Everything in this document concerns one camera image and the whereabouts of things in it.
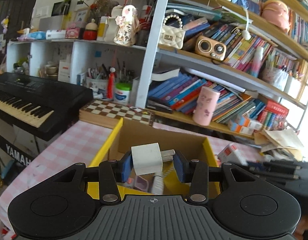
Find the tablecloth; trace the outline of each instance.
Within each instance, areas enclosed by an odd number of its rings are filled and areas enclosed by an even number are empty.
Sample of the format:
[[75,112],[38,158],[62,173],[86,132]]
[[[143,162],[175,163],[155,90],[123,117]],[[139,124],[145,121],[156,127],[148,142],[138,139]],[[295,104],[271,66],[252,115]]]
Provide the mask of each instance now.
[[[205,136],[159,123],[154,123],[153,127]],[[7,208],[13,198],[74,163],[83,162],[88,165],[111,131],[111,129],[102,126],[78,121],[63,133],[38,155],[3,192],[0,197],[0,219],[2,222],[9,229],[12,229],[7,217]],[[230,143],[230,141],[211,136],[206,137],[208,137],[215,154],[218,154]],[[253,147],[241,144],[236,144],[236,146],[247,160],[255,161],[260,158],[257,150]]]

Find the gold speaker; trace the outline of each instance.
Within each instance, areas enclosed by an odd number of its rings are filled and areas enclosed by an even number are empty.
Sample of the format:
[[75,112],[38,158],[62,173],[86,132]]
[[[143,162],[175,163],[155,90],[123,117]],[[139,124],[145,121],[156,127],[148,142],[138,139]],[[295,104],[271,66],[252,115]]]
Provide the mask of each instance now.
[[223,43],[207,38],[203,35],[199,36],[196,45],[195,53],[204,57],[209,57],[217,60],[224,60],[226,46]]

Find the yellow box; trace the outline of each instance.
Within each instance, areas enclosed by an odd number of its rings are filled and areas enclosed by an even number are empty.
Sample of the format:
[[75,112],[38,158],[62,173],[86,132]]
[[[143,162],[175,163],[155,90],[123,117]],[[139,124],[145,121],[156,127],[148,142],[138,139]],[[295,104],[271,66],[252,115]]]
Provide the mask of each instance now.
[[[115,126],[102,148],[98,151],[89,167],[98,166],[100,162],[110,159],[120,160],[125,152],[130,151],[132,146],[158,143],[161,151],[179,150],[187,158],[199,159],[207,162],[209,166],[217,167],[217,161],[210,147],[208,139],[203,136],[197,136],[186,133],[178,133],[167,130],[155,129],[151,126],[121,118]],[[164,178],[164,194],[165,195],[186,195],[190,187],[182,184],[177,179],[175,171],[172,169],[172,162],[163,164]],[[147,180],[151,180],[152,174],[143,175]],[[145,195],[142,191],[128,189],[118,186],[121,198],[126,194]],[[87,193],[94,199],[99,198],[99,187],[97,182],[88,183]],[[209,198],[214,198],[220,193],[219,183],[209,183]]]

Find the pink cylinder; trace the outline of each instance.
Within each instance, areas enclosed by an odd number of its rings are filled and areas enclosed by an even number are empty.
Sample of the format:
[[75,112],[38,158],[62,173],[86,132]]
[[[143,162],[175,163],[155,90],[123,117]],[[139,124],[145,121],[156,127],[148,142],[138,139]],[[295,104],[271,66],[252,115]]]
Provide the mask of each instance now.
[[208,87],[202,87],[197,99],[197,106],[193,114],[194,122],[203,126],[210,124],[219,96],[219,92],[216,92]]

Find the quilted purse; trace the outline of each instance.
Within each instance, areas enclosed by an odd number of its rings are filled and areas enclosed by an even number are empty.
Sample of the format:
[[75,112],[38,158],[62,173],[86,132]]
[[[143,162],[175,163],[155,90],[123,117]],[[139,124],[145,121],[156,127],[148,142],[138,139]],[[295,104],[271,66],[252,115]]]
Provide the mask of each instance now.
[[[180,27],[175,28],[175,27],[172,27],[172,26],[165,25],[166,21],[169,18],[177,19]],[[174,47],[176,49],[181,49],[183,47],[183,40],[184,40],[184,36],[185,36],[185,31],[182,30],[182,27],[183,27],[183,24],[182,24],[182,21],[181,21],[181,19],[178,15],[170,14],[170,15],[166,16],[164,21],[163,21],[163,26],[161,28],[161,33],[160,33],[160,36],[159,36],[158,43],[162,44],[162,45]]]

